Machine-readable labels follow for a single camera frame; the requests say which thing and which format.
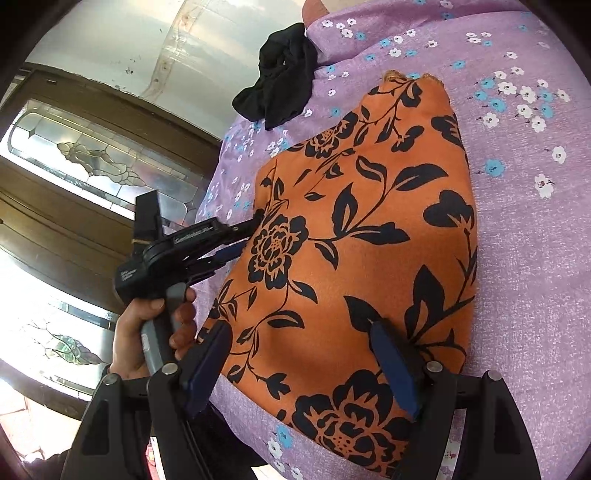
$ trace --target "blue flower print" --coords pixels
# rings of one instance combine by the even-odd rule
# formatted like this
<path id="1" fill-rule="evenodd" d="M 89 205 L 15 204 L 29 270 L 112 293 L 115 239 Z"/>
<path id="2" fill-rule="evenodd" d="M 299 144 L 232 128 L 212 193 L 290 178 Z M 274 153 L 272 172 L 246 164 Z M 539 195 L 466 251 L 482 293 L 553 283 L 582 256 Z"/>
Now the blue flower print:
<path id="1" fill-rule="evenodd" d="M 484 79 L 480 81 L 480 86 L 488 90 L 494 88 L 495 81 L 493 79 Z"/>
<path id="2" fill-rule="evenodd" d="M 490 102 L 489 107 L 499 113 L 503 113 L 505 110 L 507 110 L 507 104 L 500 98 L 495 98 L 492 102 Z"/>
<path id="3" fill-rule="evenodd" d="M 541 90 L 540 98 L 543 98 L 548 103 L 552 103 L 554 101 L 554 95 L 550 93 L 548 90 Z"/>
<path id="4" fill-rule="evenodd" d="M 545 118 L 552 118 L 554 116 L 552 107 L 547 103 L 543 103 L 540 110 L 542 110 L 542 115 L 544 115 Z"/>
<path id="5" fill-rule="evenodd" d="M 283 448 L 291 448 L 291 445 L 293 445 L 293 438 L 286 425 L 279 425 L 277 427 L 277 440 Z"/>
<path id="6" fill-rule="evenodd" d="M 482 90 L 478 90 L 474 94 L 474 98 L 477 100 L 480 100 L 481 102 L 484 102 L 488 98 L 488 95 L 486 94 L 486 92 L 483 92 Z"/>
<path id="7" fill-rule="evenodd" d="M 503 162 L 495 158 L 487 160 L 484 165 L 484 172 L 491 177 L 500 177 L 503 175 L 504 171 L 505 166 L 503 165 Z"/>

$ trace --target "white flower print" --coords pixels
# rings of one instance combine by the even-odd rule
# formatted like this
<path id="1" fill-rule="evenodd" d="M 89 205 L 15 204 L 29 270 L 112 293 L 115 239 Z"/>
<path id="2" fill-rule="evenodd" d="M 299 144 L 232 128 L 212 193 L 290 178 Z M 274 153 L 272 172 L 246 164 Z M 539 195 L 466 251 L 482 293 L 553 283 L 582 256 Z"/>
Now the white flower print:
<path id="1" fill-rule="evenodd" d="M 566 150 L 564 147 L 554 147 L 554 150 L 552 150 L 552 157 L 562 165 L 566 160 Z"/>
<path id="2" fill-rule="evenodd" d="M 281 445 L 279 445 L 278 441 L 274 439 L 269 439 L 269 441 L 267 442 L 267 447 L 269 448 L 269 453 L 273 455 L 273 458 L 275 460 L 279 460 L 283 455 L 283 452 L 281 451 Z"/>
<path id="3" fill-rule="evenodd" d="M 542 133 L 544 130 L 546 130 L 546 120 L 544 120 L 539 115 L 536 115 L 533 117 L 533 119 L 531 119 L 531 128 L 533 128 L 534 132 L 537 134 Z"/>
<path id="4" fill-rule="evenodd" d="M 291 469 L 291 476 L 295 478 L 295 480 L 304 480 L 304 475 L 301 474 L 299 468 L 292 468 Z"/>
<path id="5" fill-rule="evenodd" d="M 527 87 L 524 85 L 521 87 L 519 94 L 521 95 L 521 98 L 523 98 L 523 100 L 525 100 L 527 103 L 531 104 L 536 100 L 536 95 L 532 87 Z"/>
<path id="6" fill-rule="evenodd" d="M 517 93 L 517 87 L 511 82 L 501 82 L 499 84 L 499 92 L 505 95 L 515 95 Z"/>
<path id="7" fill-rule="evenodd" d="M 483 118 L 482 123 L 487 128 L 496 127 L 499 124 L 499 118 L 492 112 L 488 112 Z"/>
<path id="8" fill-rule="evenodd" d="M 556 92 L 556 95 L 557 95 L 559 98 L 561 98 L 562 100 L 564 100 L 565 102 L 567 102 L 567 103 L 568 103 L 568 102 L 570 102 L 570 97 L 569 97 L 569 94 L 568 94 L 568 93 L 566 93 L 564 90 L 558 90 L 558 91 Z"/>
<path id="9" fill-rule="evenodd" d="M 517 113 L 524 118 L 531 118 L 534 114 L 534 111 L 527 105 L 521 104 L 517 105 Z"/>
<path id="10" fill-rule="evenodd" d="M 283 463 L 279 462 L 278 460 L 275 460 L 274 465 L 275 468 L 277 468 L 277 470 L 279 470 L 281 473 L 285 472 L 285 465 L 283 465 Z"/>
<path id="11" fill-rule="evenodd" d="M 547 179 L 546 175 L 541 173 L 540 175 L 536 175 L 534 177 L 534 181 L 535 188 L 538 190 L 540 198 L 549 199 L 554 193 L 554 183 L 552 180 Z"/>

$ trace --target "window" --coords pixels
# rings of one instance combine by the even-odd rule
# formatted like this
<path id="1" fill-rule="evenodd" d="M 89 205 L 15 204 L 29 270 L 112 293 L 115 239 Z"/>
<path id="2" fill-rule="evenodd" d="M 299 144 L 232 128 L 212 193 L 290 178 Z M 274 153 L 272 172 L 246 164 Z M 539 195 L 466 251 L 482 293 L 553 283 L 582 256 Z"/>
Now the window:
<path id="1" fill-rule="evenodd" d="M 0 143 L 0 155 L 126 218 L 135 198 L 158 190 L 165 225 L 194 223 L 208 181 L 96 123 L 29 100 Z"/>

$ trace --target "glass panel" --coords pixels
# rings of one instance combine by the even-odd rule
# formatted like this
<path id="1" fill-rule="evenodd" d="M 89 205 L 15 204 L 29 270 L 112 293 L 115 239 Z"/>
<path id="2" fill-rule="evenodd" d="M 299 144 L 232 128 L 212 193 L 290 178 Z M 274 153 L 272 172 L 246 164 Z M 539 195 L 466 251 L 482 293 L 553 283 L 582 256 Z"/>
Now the glass panel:
<path id="1" fill-rule="evenodd" d="M 36 100 L 18 114 L 0 155 L 126 218 L 138 195 L 158 190 L 164 224 L 175 230 L 194 222 L 207 190 L 203 177 L 170 158 Z"/>
<path id="2" fill-rule="evenodd" d="M 117 315 L 47 285 L 2 250 L 0 271 L 1 358 L 45 385 L 88 400 L 112 360 Z"/>

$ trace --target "gray handle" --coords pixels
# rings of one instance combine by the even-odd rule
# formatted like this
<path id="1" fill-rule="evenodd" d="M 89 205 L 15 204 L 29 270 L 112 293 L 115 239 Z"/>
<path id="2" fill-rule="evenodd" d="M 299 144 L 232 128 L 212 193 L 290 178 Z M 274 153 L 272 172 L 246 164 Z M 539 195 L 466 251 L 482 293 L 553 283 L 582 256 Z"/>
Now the gray handle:
<path id="1" fill-rule="evenodd" d="M 154 375 L 164 365 L 174 362 L 174 350 L 168 344 L 170 336 L 180 327 L 173 320 L 174 312 L 185 302 L 187 284 L 177 283 L 166 291 L 166 309 L 154 320 L 142 326 L 142 348 L 150 375 Z"/>

